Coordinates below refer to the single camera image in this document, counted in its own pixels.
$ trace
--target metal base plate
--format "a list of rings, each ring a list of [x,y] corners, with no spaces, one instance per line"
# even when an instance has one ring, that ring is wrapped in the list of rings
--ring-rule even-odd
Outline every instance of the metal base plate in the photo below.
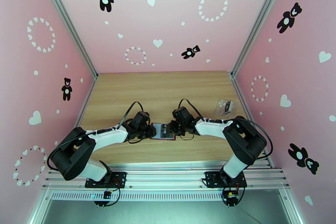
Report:
[[[112,180],[116,179],[119,183],[116,181],[112,181],[110,184],[106,184],[106,183],[98,183],[92,179],[87,179],[85,182],[85,187],[99,189],[99,188],[117,188],[118,186],[120,186],[120,188],[123,189],[125,188],[126,176],[127,176],[126,172],[113,172],[111,179]]]
[[[206,183],[208,188],[219,188],[226,187],[221,179],[221,175],[218,171],[206,171],[204,182]],[[247,187],[247,183],[245,180],[244,173],[241,172],[235,179],[234,182],[230,183],[229,187],[237,187],[237,183],[239,187]]]

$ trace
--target wooden tabletop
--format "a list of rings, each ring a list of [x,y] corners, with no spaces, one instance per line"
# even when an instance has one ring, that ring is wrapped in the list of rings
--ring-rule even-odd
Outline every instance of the wooden tabletop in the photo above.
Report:
[[[149,112],[151,122],[167,124],[179,101],[187,98],[200,113],[211,119],[245,116],[234,87],[225,71],[150,72],[100,74],[90,96],[81,127],[96,130],[118,124],[134,101]],[[229,117],[214,114],[220,99],[234,101]],[[196,117],[186,101],[182,104]],[[135,105],[128,115],[140,110]],[[195,136],[193,140],[145,139],[137,144],[113,144],[95,151],[91,158],[105,163],[141,163],[166,161],[228,160],[232,150],[226,140],[213,136]]]

